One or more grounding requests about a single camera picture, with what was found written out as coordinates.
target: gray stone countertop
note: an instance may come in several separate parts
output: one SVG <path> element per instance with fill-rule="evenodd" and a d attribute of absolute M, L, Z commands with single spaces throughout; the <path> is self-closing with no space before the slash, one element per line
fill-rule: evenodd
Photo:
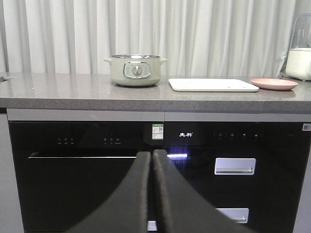
<path fill-rule="evenodd" d="M 169 78 L 205 77 L 162 76 L 153 86 L 124 87 L 115 85 L 109 75 L 3 75 L 17 78 L 0 83 L 0 108 L 311 114 L 309 81 L 294 80 L 298 86 L 290 91 L 176 92 Z M 251 83 L 255 77 L 217 78 Z"/>

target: control panel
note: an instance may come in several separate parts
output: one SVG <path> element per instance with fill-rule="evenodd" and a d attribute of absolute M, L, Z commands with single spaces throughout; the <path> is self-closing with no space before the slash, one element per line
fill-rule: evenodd
<path fill-rule="evenodd" d="M 150 76 L 150 65 L 146 62 L 127 62 L 123 73 L 129 79 L 145 79 Z"/>

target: brand logo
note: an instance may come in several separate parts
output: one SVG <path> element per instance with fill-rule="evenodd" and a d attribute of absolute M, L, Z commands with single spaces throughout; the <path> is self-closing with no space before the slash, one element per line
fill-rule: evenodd
<path fill-rule="evenodd" d="M 179 136 L 180 137 L 192 137 L 193 133 L 180 133 Z"/>

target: gray cabinet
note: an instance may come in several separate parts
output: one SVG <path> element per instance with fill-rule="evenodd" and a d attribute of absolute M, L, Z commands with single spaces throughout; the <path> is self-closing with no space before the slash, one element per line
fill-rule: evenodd
<path fill-rule="evenodd" d="M 6 114 L 0 114 L 0 232 L 24 232 Z"/>

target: built-in dishwasher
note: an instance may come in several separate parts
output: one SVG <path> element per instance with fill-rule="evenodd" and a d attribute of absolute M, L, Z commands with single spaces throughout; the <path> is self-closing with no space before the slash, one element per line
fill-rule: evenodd
<path fill-rule="evenodd" d="M 96 210 L 161 143 L 152 125 L 163 122 L 10 122 L 25 232 L 66 232 Z"/>
<path fill-rule="evenodd" d="M 260 233 L 291 233 L 311 136 L 310 124 L 299 122 L 10 121 L 9 128 L 24 229 L 51 233 L 90 215 L 136 153 L 155 149 L 229 218 Z M 156 221 L 152 172 L 148 179 L 148 220 Z"/>

